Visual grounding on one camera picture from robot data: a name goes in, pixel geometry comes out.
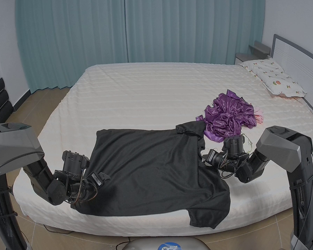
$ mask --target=headboard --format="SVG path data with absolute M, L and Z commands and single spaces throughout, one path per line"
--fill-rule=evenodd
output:
M 313 54 L 275 34 L 271 57 L 307 92 L 304 100 L 313 109 Z

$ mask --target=white bedsheet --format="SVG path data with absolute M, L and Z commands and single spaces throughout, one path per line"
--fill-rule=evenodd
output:
M 264 111 L 264 123 L 242 131 L 255 144 L 266 127 L 279 125 L 304 133 L 313 141 L 313 114 L 302 99 L 271 96 L 260 80 L 238 65 L 192 63 L 124 63 L 95 65 L 53 111 L 38 139 L 52 172 L 62 169 L 64 150 L 90 157 L 96 131 L 101 129 L 173 129 L 195 120 L 207 104 L 227 89 Z M 205 138 L 206 147 L 217 147 Z M 290 208 L 286 172 L 270 162 L 261 177 L 230 186 L 231 208 L 216 229 L 189 225 L 186 210 L 167 214 L 99 217 L 83 215 L 67 203 L 52 206 L 38 197 L 21 170 L 14 195 L 24 214 L 53 227 L 97 235 L 181 236 L 242 227 Z

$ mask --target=blue logo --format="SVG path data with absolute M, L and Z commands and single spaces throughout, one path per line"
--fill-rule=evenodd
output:
M 158 250 L 182 250 L 182 248 L 177 243 L 164 243 L 159 246 Z

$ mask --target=floral pillowcase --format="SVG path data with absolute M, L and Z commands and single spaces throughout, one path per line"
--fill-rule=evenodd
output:
M 292 80 L 272 58 L 249 60 L 239 65 L 252 72 L 255 77 L 259 77 L 272 94 L 287 97 L 304 97 L 306 94 L 301 86 Z

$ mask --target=purple satin garment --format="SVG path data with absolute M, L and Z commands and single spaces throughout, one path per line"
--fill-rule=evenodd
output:
M 204 134 L 218 143 L 226 137 L 241 134 L 242 125 L 249 128 L 256 126 L 254 107 L 230 90 L 227 90 L 226 94 L 219 94 L 213 100 L 213 107 L 206 107 L 205 118 L 200 115 L 196 120 L 205 122 Z

